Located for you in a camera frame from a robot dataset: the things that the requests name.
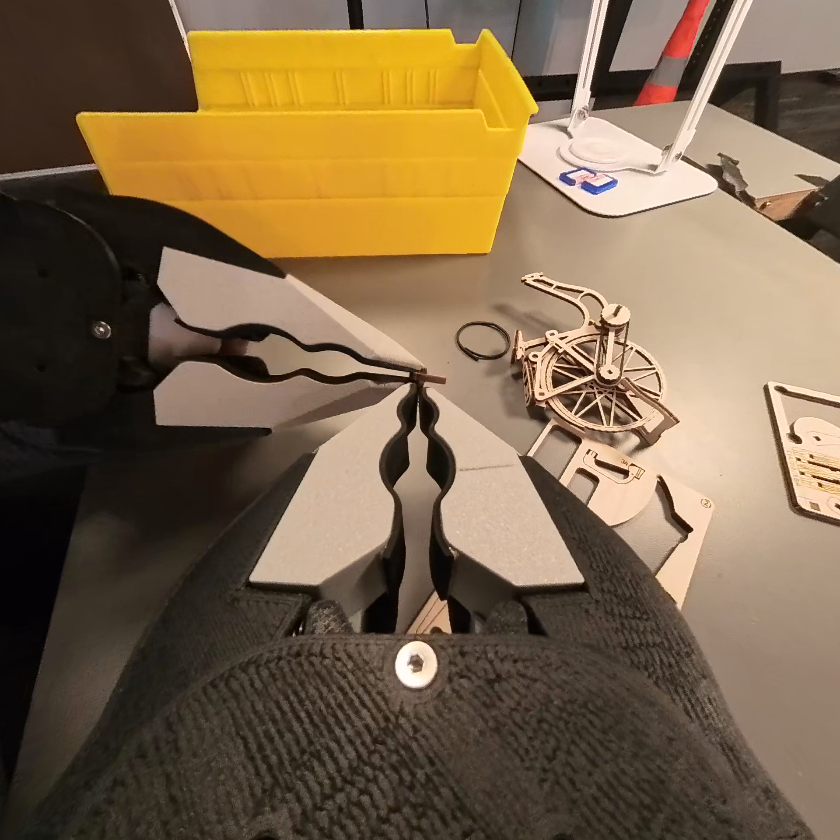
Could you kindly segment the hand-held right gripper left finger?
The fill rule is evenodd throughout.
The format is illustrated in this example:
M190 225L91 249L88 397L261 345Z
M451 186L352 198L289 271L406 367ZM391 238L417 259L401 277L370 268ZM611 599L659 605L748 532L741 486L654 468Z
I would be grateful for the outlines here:
M417 420L404 385L322 444L309 459L248 582L337 602L360 629L396 629L406 545L395 493Z

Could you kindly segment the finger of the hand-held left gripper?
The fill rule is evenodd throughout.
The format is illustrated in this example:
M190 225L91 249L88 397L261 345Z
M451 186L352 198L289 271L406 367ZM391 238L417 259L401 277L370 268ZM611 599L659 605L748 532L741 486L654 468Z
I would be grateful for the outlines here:
M361 358L376 372L246 372L242 360L178 364L152 391L154 420L168 427L273 429L308 424L372 406L413 383L413 357Z
M157 276L159 379L185 362L220 365L226 341L289 339L308 353L338 352L377 370L344 380L416 380L423 363L382 331L293 275L268 275L164 247Z

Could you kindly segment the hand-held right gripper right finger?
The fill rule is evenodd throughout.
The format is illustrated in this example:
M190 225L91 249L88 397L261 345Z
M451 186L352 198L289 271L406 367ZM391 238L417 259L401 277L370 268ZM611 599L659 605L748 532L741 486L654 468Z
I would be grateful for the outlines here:
M451 631L475 631L499 603L581 592L579 570L520 454L434 388L418 415L439 487L429 545Z

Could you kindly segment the yellow plastic bin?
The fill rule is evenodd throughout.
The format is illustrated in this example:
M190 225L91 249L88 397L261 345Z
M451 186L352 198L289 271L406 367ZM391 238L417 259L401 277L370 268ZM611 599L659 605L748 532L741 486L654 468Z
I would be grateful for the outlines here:
M187 36L197 110L80 112L110 193L266 258L490 252L538 106L488 29Z

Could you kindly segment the wooden sheet with large cut-outs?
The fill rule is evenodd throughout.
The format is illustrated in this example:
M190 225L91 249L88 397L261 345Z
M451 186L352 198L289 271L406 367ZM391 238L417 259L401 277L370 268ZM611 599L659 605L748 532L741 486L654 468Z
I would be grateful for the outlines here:
M675 479L639 465L629 456L594 440L582 439L560 479L549 478L549 488L570 488L577 476L594 481L585 503L608 527L630 522L662 490L670 514L686 536L654 572L655 578L678 608L683 606L706 536L713 502Z

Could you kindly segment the wooden wheel model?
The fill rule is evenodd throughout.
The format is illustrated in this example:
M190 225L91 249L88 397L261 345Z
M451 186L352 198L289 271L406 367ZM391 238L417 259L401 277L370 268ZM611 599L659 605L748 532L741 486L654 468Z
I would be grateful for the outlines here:
M536 339L515 332L511 364L520 368L528 409L546 410L586 437L634 434L647 447L679 423L664 402L662 367L629 339L628 307L542 272L524 275L520 282L581 316L579 326L548 329Z

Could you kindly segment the wooden sheet with slotted parts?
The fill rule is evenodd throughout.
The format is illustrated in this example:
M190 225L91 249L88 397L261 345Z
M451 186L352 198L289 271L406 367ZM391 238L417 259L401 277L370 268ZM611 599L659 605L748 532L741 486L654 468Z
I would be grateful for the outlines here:
M765 392L789 501L799 513L839 523L839 428L815 417L790 421L783 398L831 408L837 395L769 381Z

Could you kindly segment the black rubber band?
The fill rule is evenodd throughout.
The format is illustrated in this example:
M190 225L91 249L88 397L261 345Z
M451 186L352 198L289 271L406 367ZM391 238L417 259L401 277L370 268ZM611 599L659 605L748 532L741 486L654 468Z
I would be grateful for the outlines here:
M464 332L473 328L488 329L493 331L494 333L497 333L503 339L503 348L498 352L494 353L483 353L470 348L469 346L463 343L462 336ZM511 337L508 331L502 328L501 325L496 322L487 320L473 320L464 323L458 328L458 330L455 333L455 345L463 355L465 355L472 361L496 361L509 353L511 349Z

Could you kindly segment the brown partition panel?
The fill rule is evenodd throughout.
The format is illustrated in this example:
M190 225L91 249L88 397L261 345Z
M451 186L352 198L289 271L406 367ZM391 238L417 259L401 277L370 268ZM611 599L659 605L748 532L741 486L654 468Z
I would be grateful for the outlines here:
M80 112L196 107L175 2L1 2L2 174L90 164Z

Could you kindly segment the white stand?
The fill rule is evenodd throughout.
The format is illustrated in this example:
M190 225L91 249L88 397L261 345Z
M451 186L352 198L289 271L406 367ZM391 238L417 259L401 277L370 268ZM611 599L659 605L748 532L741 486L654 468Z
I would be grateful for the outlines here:
M639 214L713 193L715 179L682 158L752 2L732 4L675 138L663 150L592 116L591 88L608 5L591 4L570 115L530 125L519 161L573 203L601 217ZM559 181L560 173L578 167L612 175L618 185L594 196Z

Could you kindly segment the dark bulky object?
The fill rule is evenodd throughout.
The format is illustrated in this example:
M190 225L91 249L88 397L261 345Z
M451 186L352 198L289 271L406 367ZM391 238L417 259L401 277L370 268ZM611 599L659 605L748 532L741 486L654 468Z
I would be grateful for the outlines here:
M780 225L839 263L839 176L810 192Z

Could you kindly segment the orange traffic cone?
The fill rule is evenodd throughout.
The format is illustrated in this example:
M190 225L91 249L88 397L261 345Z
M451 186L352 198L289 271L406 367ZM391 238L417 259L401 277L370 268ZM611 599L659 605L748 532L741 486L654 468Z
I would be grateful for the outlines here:
M688 1L654 69L639 92L634 106L673 102L695 46L709 1Z

